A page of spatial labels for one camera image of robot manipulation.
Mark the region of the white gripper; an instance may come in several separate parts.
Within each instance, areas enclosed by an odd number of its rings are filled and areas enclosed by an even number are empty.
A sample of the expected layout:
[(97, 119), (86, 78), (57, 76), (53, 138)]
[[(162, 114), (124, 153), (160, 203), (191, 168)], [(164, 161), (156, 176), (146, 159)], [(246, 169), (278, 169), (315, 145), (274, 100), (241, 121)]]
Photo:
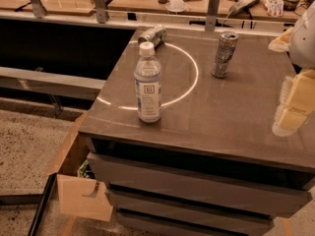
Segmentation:
[[(289, 51), (293, 64), (315, 69), (315, 4), (309, 6), (293, 29), (287, 29), (272, 40), (268, 48), (275, 52)], [(292, 135), (314, 111), (315, 71), (303, 71), (294, 78), (286, 76), (274, 118), (273, 133), (279, 137)]]

